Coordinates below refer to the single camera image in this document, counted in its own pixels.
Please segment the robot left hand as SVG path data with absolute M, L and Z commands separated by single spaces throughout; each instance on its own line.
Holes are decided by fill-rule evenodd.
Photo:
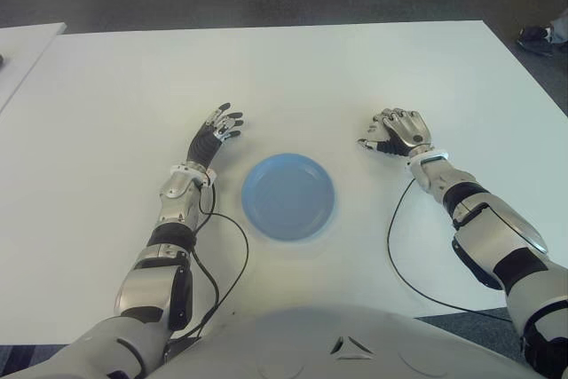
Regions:
M 214 110 L 193 137 L 186 157 L 187 163 L 193 168 L 205 171 L 221 145 L 227 139 L 240 136 L 244 124 L 243 113 L 227 113 L 230 107 L 230 103 L 225 103 Z

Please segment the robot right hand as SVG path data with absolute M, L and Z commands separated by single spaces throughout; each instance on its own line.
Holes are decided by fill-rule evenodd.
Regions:
M 358 144 L 366 150 L 403 157 L 429 152 L 433 149 L 430 130 L 417 111 L 385 108 L 373 116 L 367 137 Z

